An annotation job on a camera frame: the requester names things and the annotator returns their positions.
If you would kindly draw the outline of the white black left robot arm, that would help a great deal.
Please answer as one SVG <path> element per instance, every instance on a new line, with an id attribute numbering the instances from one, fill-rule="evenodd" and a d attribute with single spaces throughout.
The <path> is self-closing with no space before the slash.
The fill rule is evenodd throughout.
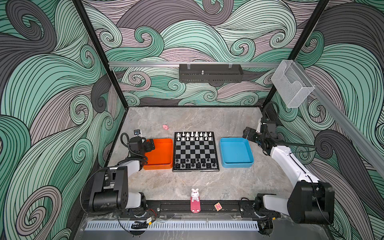
<path id="1" fill-rule="evenodd" d="M 155 149 L 154 140 L 147 140 L 139 129 L 134 130 L 132 138 L 127 133 L 122 133 L 120 140 L 128 149 L 128 156 L 112 167 L 97 171 L 91 177 L 93 184 L 86 207 L 94 215 L 129 209 L 138 212 L 147 210 L 144 193 L 129 191 L 129 177 L 148 164 L 146 153 Z"/>

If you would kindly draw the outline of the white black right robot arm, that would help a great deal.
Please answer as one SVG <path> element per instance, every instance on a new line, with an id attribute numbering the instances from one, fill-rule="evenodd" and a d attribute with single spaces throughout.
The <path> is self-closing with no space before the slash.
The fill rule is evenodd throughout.
<path id="1" fill-rule="evenodd" d="M 267 114 L 269 108 L 279 110 L 277 103 L 267 103 L 262 108 L 258 128 L 245 128 L 243 138 L 256 143 L 263 150 L 264 155 L 272 157 L 287 175 L 294 188 L 288 198 L 274 194 L 258 194 L 255 198 L 254 209 L 289 216 L 297 224 L 333 224 L 334 188 L 312 174 L 291 151 L 291 147 L 294 146 L 309 148 L 312 152 L 316 150 L 316 147 L 280 140 L 276 134 L 272 133 L 272 128 L 276 123 Z"/>

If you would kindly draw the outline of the black white chess board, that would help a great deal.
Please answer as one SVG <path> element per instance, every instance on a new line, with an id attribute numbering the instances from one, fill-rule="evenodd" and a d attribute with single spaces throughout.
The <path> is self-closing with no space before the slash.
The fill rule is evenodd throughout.
<path id="1" fill-rule="evenodd" d="M 173 172 L 218 172 L 214 132 L 175 132 Z"/>

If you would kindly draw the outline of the orange plastic tray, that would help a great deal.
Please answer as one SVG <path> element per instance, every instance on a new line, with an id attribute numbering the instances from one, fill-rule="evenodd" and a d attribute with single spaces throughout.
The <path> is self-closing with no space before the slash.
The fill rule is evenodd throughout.
<path id="1" fill-rule="evenodd" d="M 148 164 L 144 170 L 167 170 L 173 168 L 174 143 L 172 139 L 153 139 L 155 149 L 146 153 Z"/>

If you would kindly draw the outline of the blue plastic tray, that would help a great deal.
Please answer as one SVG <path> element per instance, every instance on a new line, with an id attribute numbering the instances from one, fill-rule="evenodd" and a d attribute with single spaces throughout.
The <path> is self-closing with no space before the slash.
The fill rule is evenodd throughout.
<path id="1" fill-rule="evenodd" d="M 221 138 L 219 148 L 224 168 L 250 168 L 254 164 L 249 141 L 244 138 Z"/>

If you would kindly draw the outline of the white rabbit figurine pink stand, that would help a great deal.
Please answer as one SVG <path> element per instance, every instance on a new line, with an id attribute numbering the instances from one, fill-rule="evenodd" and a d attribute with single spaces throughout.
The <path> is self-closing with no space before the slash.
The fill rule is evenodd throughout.
<path id="1" fill-rule="evenodd" d="M 191 200 L 190 202 L 191 212 L 199 213 L 201 211 L 199 189 L 192 189 L 190 200 Z"/>

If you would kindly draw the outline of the small orange letter block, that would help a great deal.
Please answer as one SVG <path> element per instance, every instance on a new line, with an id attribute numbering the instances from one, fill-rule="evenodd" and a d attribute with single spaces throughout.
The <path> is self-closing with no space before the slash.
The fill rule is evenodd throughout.
<path id="1" fill-rule="evenodd" d="M 223 207 L 222 207 L 222 205 L 221 205 L 220 203 L 216 203 L 216 204 L 215 204 L 215 209 L 216 209 L 217 211 L 220 211 L 222 208 L 223 208 Z"/>

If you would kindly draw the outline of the clear acrylic wall holder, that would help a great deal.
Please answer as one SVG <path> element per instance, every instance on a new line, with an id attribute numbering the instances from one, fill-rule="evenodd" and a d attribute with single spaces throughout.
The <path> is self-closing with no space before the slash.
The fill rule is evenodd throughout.
<path id="1" fill-rule="evenodd" d="M 298 108 L 315 89 L 305 69 L 293 60 L 282 61 L 271 80 L 287 108 Z"/>

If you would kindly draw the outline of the black perforated wall shelf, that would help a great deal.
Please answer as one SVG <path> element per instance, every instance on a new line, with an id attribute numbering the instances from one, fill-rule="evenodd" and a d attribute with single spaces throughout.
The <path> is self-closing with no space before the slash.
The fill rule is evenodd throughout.
<path id="1" fill-rule="evenodd" d="M 240 83 L 243 76 L 241 65 L 179 65 L 181 83 Z"/>

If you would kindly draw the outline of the silver aluminium rail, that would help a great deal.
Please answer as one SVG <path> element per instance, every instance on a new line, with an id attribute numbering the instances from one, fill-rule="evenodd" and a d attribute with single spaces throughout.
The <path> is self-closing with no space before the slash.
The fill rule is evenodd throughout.
<path id="1" fill-rule="evenodd" d="M 108 62 L 111 68 L 177 68 L 179 65 L 241 65 L 244 68 L 277 68 L 280 62 L 155 62 L 155 61 L 113 61 Z"/>

